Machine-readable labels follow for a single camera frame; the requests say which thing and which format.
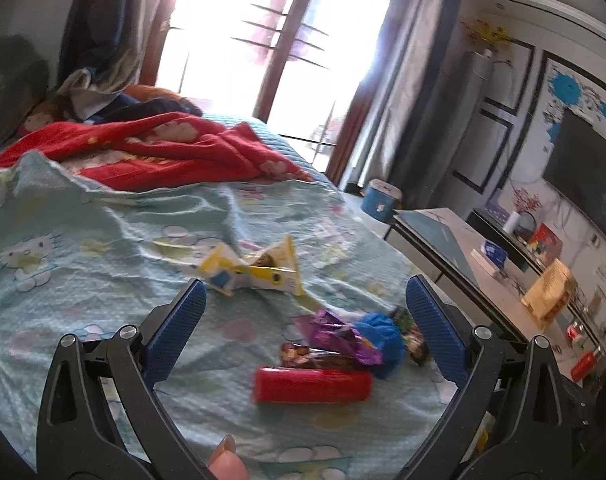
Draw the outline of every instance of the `desk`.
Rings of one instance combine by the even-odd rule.
[[[541,262],[526,249],[523,243],[513,235],[504,232],[502,226],[483,209],[474,209],[468,217],[467,223],[481,236],[506,250],[508,258],[524,272],[534,272],[536,276],[540,276],[545,270]],[[603,348],[604,344],[599,338],[599,331],[594,321],[584,312],[581,305],[575,303],[574,300],[570,301],[568,312],[572,317],[578,319],[586,329],[586,334],[593,345],[593,348],[590,349],[599,346]]]
[[[470,256],[480,250],[485,238],[448,208],[399,211],[385,234],[392,246],[405,254],[449,295],[475,324],[494,323],[514,340],[531,340],[543,334],[556,348],[558,368],[570,377],[578,357],[566,342],[556,322],[541,332],[521,304],[514,282],[529,288],[535,276],[528,276],[506,261],[508,280],[490,276]]]

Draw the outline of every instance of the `purple candy wrapper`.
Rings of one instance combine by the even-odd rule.
[[[294,324],[313,348],[349,355],[362,365],[380,365],[383,355],[349,323],[326,310],[314,316],[298,316]]]

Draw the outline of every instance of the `small plant decoration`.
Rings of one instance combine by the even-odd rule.
[[[493,27],[483,20],[462,20],[461,25],[467,30],[473,44],[480,43],[494,53],[498,52],[501,44],[512,41],[512,36],[503,27]]]
[[[512,195],[512,204],[518,213],[527,211],[528,213],[534,213],[541,207],[541,200],[539,195],[530,195],[525,187],[518,187],[514,189]]]

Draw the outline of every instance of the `screw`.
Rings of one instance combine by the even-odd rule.
[[[74,337],[73,334],[67,334],[67,335],[62,336],[60,344],[62,347],[67,348],[72,343],[74,343],[74,341],[76,341],[76,337]]]
[[[118,335],[122,339],[132,339],[136,335],[136,327],[132,325],[124,326],[118,331]]]
[[[550,342],[542,335],[538,335],[534,338],[534,343],[539,348],[547,348],[550,346]]]
[[[486,326],[477,326],[474,333],[479,339],[490,339],[492,337],[492,332]]]

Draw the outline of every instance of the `hello kitty print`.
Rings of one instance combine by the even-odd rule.
[[[55,264],[49,255],[56,245],[56,237],[52,234],[30,238],[7,247],[0,254],[0,261],[5,267],[14,270],[16,290],[27,292],[35,286],[48,283]]]

